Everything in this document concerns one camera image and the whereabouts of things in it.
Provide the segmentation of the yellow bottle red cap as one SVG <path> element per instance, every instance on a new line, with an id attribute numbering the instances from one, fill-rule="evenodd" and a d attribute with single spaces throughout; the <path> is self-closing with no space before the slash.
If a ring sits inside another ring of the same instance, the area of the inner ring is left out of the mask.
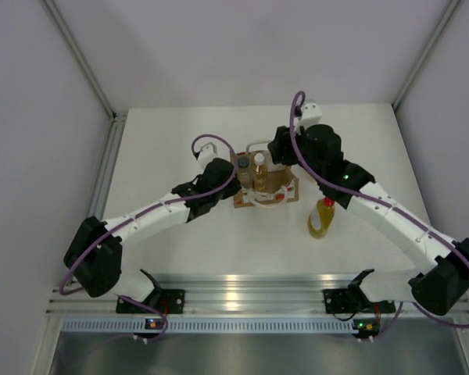
<path id="1" fill-rule="evenodd" d="M 323 238 L 335 216 L 335 201 L 325 197 L 317 201 L 307 220 L 308 231 L 313 238 Z"/>

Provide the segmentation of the amber bottle white cap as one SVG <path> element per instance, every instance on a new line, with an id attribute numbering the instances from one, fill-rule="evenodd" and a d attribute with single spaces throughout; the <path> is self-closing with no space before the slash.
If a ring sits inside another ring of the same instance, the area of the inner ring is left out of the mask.
<path id="1" fill-rule="evenodd" d="M 307 171 L 304 170 L 304 171 L 303 171 L 303 174 L 304 174 L 306 180 L 308 180 L 309 182 L 314 183 L 314 184 L 316 183 L 316 180 L 315 180 L 315 179 L 313 178 L 313 176 L 312 176 L 311 174 L 309 174 Z"/>
<path id="2" fill-rule="evenodd" d="M 254 156 L 254 189 L 264 191 L 267 182 L 267 164 L 263 153 L 257 153 Z"/>

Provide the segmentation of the clear bottle grey cap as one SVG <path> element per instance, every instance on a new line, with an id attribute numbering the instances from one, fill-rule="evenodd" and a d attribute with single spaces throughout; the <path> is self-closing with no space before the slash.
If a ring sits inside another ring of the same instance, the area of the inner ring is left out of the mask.
<path id="1" fill-rule="evenodd" d="M 242 155 L 237 159 L 238 165 L 238 180 L 245 189 L 252 187 L 252 167 L 250 158 L 246 155 Z"/>

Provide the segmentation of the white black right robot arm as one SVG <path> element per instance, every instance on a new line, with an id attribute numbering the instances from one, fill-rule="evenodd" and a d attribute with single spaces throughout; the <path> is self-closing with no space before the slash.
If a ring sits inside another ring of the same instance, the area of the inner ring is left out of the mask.
<path id="1" fill-rule="evenodd" d="M 456 241 L 406 211 L 372 174 L 345 159 L 331 127 L 313 125 L 300 134 L 278 127 L 268 149 L 276 163 L 308 171 L 325 197 L 365 220 L 413 263 L 411 270 L 361 272 L 349 284 L 353 308 L 391 300 L 444 316 L 468 291 L 469 238 Z"/>

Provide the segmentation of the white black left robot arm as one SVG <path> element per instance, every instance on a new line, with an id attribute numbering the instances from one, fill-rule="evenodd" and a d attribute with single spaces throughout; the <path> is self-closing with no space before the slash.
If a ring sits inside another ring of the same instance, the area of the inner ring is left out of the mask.
<path id="1" fill-rule="evenodd" d="M 111 220 L 95 216 L 84 220 L 63 262 L 90 297 L 124 296 L 150 313 L 161 302 L 159 285 L 143 269 L 124 270 L 124 252 L 163 230 L 206 215 L 219 201 L 240 190 L 233 164 L 215 158 L 194 180 L 174 187 L 151 205 Z"/>

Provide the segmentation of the burlap watermelon print bag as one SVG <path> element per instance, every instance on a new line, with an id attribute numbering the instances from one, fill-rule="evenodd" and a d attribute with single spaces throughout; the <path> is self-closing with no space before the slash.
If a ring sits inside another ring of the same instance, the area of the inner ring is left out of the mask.
<path id="1" fill-rule="evenodd" d="M 254 156 L 263 153 L 267 164 L 267 182 L 264 191 L 256 191 L 254 182 L 250 189 L 242 189 L 233 196 L 235 209 L 258 207 L 262 209 L 275 209 L 287 202 L 299 200 L 299 178 L 291 171 L 289 166 L 273 164 L 267 145 L 269 140 L 253 141 L 248 143 L 244 151 L 231 153 L 230 161 L 238 168 L 237 159 L 246 155 L 250 158 L 252 178 L 254 178 Z"/>

